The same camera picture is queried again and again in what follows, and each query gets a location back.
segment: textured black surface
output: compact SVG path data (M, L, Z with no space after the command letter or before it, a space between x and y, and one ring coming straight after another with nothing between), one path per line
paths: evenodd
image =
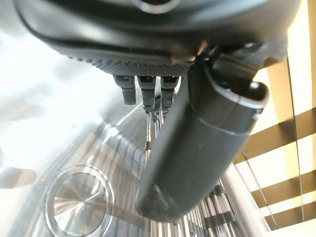
M210 0L161 15L110 1L15 2L27 28L62 54L101 60L98 67L115 75L182 76L205 43L262 42L286 32L300 0Z

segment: black cylindrical component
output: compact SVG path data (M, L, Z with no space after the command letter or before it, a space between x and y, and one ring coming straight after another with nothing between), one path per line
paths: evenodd
M153 111L155 108L156 77L138 77L138 84L142 89L144 109Z
M144 170L136 209L174 222L216 185L262 112L269 92L252 82L243 96L217 85L207 62L183 80Z
M124 104L136 104L136 89L134 76L113 76L115 83L122 89Z

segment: brown stripe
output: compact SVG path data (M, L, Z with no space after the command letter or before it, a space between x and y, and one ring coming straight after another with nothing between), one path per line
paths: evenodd
M316 133L316 108L295 116L298 139ZM284 121L261 132L251 135L243 150L248 159L262 155L276 148L295 142L293 122ZM234 163L243 162L242 154L235 157Z
M316 202L312 202L304 205L304 216L305 221L316 218ZM298 224L302 222L302 208L296 207L290 210L286 210L277 214L274 214L273 217L276 220L278 228L283 228ZM276 227L273 223L272 217L266 217L267 223L270 226L271 230L275 230Z
M301 175L301 179L303 194L316 190L316 170ZM268 205L301 195L298 177L262 188L261 190L267 200ZM259 208L266 206L259 190L253 191L251 194L253 195Z

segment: stainless steel surface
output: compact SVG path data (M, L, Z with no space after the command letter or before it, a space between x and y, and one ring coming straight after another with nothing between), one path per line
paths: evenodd
M264 236L270 228L233 164L223 174L221 182L238 219L242 236Z
M146 126L146 143L152 142L152 113L148 112L147 114L147 126ZM149 159L151 149L146 146L145 157L146 163Z
M147 130L137 84L137 105L124 105L111 75L31 36L11 0L0 29L1 237L224 236L205 229L210 199L175 224L136 212Z
M163 110L159 110L159 126L160 128L163 125Z

